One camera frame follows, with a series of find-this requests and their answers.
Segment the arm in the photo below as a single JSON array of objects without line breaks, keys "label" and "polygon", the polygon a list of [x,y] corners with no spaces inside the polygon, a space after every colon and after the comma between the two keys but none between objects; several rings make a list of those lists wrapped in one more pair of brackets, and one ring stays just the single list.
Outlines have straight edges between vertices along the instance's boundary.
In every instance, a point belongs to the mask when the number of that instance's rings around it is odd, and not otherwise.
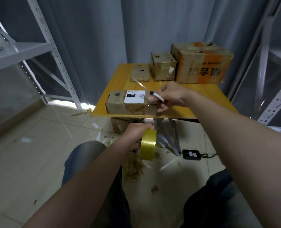
[{"label": "arm", "polygon": [[165,99],[159,112],[191,109],[261,224],[281,227],[281,134],[176,82],[157,93]]},{"label": "arm", "polygon": [[90,227],[129,151],[140,148],[149,124],[132,123],[82,172],[63,185],[23,226]]}]

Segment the black power bank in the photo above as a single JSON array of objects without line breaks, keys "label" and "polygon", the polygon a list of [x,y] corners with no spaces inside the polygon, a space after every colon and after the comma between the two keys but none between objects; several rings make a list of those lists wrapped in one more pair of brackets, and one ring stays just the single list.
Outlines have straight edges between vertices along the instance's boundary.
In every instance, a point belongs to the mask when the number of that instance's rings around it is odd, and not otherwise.
[{"label": "black power bank", "polygon": [[201,160],[198,150],[184,149],[182,150],[183,158],[189,160]]}]

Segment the black cable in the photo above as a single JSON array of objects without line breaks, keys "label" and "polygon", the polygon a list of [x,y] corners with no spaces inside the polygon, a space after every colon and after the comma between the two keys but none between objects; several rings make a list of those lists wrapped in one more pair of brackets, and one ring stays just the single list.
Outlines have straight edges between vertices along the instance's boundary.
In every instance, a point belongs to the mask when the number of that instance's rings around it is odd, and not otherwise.
[{"label": "black cable", "polygon": [[218,155],[217,153],[213,154],[212,156],[209,157],[209,155],[207,153],[200,153],[199,156],[202,158],[212,158],[215,157],[216,155]]}]

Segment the hand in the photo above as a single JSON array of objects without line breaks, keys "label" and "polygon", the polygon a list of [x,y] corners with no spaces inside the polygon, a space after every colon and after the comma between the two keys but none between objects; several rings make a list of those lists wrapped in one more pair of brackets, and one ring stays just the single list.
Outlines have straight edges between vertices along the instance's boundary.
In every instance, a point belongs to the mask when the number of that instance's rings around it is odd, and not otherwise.
[{"label": "hand", "polygon": [[[175,81],[170,81],[159,89],[156,93],[160,95],[165,102],[161,104],[161,107],[158,109],[158,112],[161,113],[174,105],[187,107],[184,103],[184,97],[190,89],[179,85]],[[157,101],[158,99],[155,96],[151,96],[149,101]]]},{"label": "hand", "polygon": [[129,151],[140,149],[141,138],[145,131],[151,127],[150,124],[131,123],[116,143],[118,142],[121,146],[128,147]]}]

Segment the yellow tape roll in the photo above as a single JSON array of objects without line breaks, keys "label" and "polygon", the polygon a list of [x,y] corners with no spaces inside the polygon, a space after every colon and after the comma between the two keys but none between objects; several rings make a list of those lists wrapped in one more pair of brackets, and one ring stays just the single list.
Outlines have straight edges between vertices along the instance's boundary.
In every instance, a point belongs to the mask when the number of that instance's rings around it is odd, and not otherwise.
[{"label": "yellow tape roll", "polygon": [[140,158],[152,161],[154,158],[156,130],[148,129],[141,139]]}]

